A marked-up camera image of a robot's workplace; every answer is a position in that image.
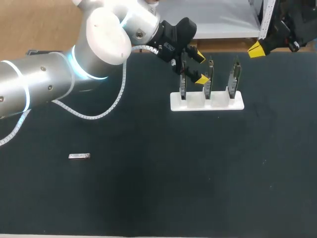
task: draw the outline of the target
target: black mat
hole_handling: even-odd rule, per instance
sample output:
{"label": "black mat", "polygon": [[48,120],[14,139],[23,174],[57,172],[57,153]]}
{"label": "black mat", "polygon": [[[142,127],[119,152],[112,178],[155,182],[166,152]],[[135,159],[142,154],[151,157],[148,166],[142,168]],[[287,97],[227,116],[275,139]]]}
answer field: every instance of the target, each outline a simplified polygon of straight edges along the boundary
{"label": "black mat", "polygon": [[[234,56],[212,55],[214,89]],[[239,57],[244,111],[171,112],[178,77],[152,54],[131,56],[122,101],[102,120],[34,109],[0,148],[0,233],[316,237],[317,57]],[[65,102],[101,113],[121,75]],[[0,137],[17,119],[0,121]]]}

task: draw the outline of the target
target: screw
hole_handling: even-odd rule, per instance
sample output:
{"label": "screw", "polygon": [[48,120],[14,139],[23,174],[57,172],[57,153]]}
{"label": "screw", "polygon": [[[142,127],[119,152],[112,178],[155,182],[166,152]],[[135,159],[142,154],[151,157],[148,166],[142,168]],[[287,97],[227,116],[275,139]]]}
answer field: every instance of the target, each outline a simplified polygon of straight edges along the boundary
{"label": "screw", "polygon": [[143,37],[143,33],[139,31],[137,32],[136,36],[138,39],[141,39]]}

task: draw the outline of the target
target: black device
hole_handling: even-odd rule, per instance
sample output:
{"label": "black device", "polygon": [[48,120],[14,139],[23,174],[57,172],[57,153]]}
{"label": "black device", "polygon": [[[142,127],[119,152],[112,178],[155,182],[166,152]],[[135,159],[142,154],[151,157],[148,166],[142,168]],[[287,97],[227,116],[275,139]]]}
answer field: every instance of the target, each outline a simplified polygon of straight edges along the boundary
{"label": "black device", "polygon": [[206,60],[196,47],[190,46],[196,32],[197,25],[188,17],[183,18],[176,26],[163,21],[148,45],[159,50],[158,57],[163,61],[170,62],[174,60],[172,68],[175,73],[178,75],[185,73],[192,82],[205,84],[208,78],[198,70],[192,71],[189,67],[183,67],[185,53],[198,63]]}

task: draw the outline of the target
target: white holder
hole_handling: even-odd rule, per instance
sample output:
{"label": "white holder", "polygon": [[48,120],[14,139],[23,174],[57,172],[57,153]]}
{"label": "white holder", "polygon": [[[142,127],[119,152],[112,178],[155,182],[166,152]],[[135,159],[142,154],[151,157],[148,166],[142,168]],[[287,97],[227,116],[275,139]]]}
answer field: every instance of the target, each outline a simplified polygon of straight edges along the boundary
{"label": "white holder", "polygon": [[188,111],[233,111],[243,110],[244,103],[240,91],[235,99],[230,99],[228,87],[226,91],[212,91],[211,99],[206,100],[202,92],[187,92],[186,100],[181,99],[180,92],[170,94],[170,108],[173,112]]}

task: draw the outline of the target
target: white spiral cable wrap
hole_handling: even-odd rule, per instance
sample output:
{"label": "white spiral cable wrap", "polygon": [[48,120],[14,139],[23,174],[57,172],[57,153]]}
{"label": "white spiral cable wrap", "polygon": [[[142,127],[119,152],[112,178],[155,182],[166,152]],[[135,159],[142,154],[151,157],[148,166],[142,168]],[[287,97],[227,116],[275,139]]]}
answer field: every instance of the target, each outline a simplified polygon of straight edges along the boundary
{"label": "white spiral cable wrap", "polygon": [[[147,50],[147,51],[152,52],[155,55],[157,55],[159,53],[157,49],[155,49],[155,48],[153,48],[151,46],[134,46],[134,47],[132,47],[132,51],[135,51],[135,50]],[[60,102],[58,100],[54,100],[52,102],[57,104],[57,105],[59,105],[59,106],[61,106],[62,108],[64,108],[68,112],[70,112],[73,115],[75,115],[75,116],[77,116],[79,118],[82,118],[82,119],[97,120],[97,119],[103,118],[104,116],[108,115],[118,105],[118,103],[119,103],[119,101],[121,99],[121,96],[123,94],[124,88],[125,88],[126,72],[127,72],[127,61],[123,63],[122,84],[121,84],[121,89],[119,91],[119,94],[118,94],[116,100],[114,101],[112,106],[107,111],[105,111],[104,113],[102,113],[102,114],[100,114],[98,116],[91,117],[91,116],[86,116],[86,115],[80,114],[80,113],[76,112],[75,110],[71,109],[70,107],[68,107],[67,105],[65,105],[64,103],[62,103],[62,102]],[[10,140],[13,139],[13,137],[16,136],[16,134],[20,130],[22,124],[24,123],[24,121],[25,121],[25,119],[28,116],[30,111],[31,110],[27,110],[26,112],[24,112],[22,114],[22,116],[20,117],[20,119],[19,119],[18,123],[16,124],[15,128],[13,129],[13,131],[7,137],[5,137],[4,139],[0,140],[0,146],[3,146],[4,144],[8,143]]]}
{"label": "white spiral cable wrap", "polygon": [[28,116],[30,110],[25,111],[22,116],[20,117],[18,123],[16,124],[15,128],[13,129],[13,131],[4,139],[0,140],[0,146],[3,146],[4,144],[8,143],[10,140],[13,139],[13,137],[15,137],[15,135],[18,133],[18,131],[20,130],[22,124],[24,123],[24,120],[26,119],[26,117]]}

